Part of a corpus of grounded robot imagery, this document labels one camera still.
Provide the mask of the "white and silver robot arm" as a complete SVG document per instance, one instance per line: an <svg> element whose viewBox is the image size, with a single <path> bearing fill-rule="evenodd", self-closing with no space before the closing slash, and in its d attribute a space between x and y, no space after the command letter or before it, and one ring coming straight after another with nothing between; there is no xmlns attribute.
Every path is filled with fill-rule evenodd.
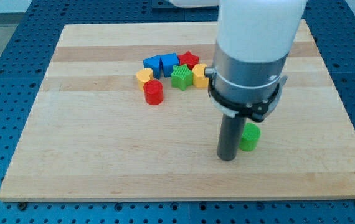
<svg viewBox="0 0 355 224"><path fill-rule="evenodd" d="M218 6L213 64L205 70L213 104L231 118L262 122L276 107L281 75L306 0L170 0L182 8Z"/></svg>

